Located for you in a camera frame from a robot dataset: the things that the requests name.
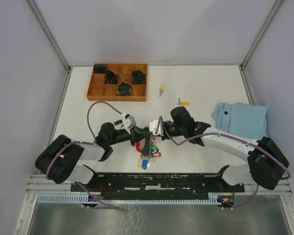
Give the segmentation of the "green key tag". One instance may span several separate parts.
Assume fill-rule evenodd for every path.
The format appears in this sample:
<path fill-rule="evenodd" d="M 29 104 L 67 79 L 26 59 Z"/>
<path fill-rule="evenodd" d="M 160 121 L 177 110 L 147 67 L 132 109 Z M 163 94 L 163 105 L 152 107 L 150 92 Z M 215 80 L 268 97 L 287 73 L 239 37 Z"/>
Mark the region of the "green key tag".
<path fill-rule="evenodd" d="M 159 151 L 158 147 L 155 146 L 155 145 L 153 145 L 153 146 L 151 147 L 151 152 L 157 152 L 157 151 Z"/>

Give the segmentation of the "yellow key tag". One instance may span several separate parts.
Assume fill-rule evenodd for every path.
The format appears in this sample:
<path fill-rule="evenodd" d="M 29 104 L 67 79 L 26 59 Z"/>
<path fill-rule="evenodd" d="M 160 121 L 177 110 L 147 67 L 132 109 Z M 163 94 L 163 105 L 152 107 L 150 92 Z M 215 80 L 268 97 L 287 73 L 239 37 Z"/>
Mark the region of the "yellow key tag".
<path fill-rule="evenodd" d="M 138 164 L 137 164 L 138 168 L 143 168 L 143 160 L 144 159 L 142 159 L 142 158 L 139 159 Z"/>

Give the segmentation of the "blue key tag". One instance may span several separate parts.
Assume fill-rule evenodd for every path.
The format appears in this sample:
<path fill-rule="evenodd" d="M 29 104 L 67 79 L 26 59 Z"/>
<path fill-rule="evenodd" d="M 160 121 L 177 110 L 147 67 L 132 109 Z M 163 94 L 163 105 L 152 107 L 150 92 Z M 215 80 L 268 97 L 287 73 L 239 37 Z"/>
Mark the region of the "blue key tag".
<path fill-rule="evenodd" d="M 148 160 L 144 159 L 142 161 L 142 169 L 146 170 L 147 169 L 147 165 L 148 165 Z"/>

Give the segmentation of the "red key tag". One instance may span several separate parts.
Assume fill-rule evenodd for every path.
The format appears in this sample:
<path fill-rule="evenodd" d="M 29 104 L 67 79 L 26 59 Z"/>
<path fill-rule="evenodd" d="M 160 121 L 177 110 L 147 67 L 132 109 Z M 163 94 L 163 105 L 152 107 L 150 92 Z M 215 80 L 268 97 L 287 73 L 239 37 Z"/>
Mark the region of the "red key tag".
<path fill-rule="evenodd" d="M 160 152 L 156 152 L 156 153 L 153 153 L 153 154 L 152 154 L 152 157 L 153 157 L 153 158 L 157 158 L 157 157 L 161 157 L 161 155 L 162 155 L 162 154 L 161 154 Z"/>

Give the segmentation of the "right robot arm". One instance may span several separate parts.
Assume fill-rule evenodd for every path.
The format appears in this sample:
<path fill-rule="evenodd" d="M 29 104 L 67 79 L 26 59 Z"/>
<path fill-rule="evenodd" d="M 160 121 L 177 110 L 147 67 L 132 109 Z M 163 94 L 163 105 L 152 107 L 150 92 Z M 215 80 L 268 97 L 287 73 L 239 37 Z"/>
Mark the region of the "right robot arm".
<path fill-rule="evenodd" d="M 272 139 L 253 140 L 225 133 L 208 123 L 195 121 L 182 106 L 172 109 L 171 117 L 172 121 L 159 118 L 150 128 L 153 135 L 163 140 L 183 136 L 186 142 L 218 149 L 244 162 L 221 169 L 221 176 L 215 179 L 218 190 L 227 191 L 240 183 L 256 183 L 274 190 L 281 180 L 290 179 L 289 162 Z"/>

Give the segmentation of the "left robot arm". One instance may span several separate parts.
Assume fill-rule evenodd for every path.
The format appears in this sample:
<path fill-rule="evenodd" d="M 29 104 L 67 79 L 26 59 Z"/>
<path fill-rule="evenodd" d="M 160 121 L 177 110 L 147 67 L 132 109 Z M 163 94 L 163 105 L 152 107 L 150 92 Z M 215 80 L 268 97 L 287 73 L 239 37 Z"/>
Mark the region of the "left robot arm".
<path fill-rule="evenodd" d="M 134 146 L 150 136 L 147 128 L 134 126 L 130 130 L 117 130 L 112 123 L 106 122 L 100 127 L 95 142 L 73 141 L 65 135 L 58 136 L 36 159 L 35 167 L 57 184 L 69 180 L 93 191 L 98 187 L 98 178 L 78 161 L 103 162 L 113 153 L 112 145 L 129 141 Z"/>

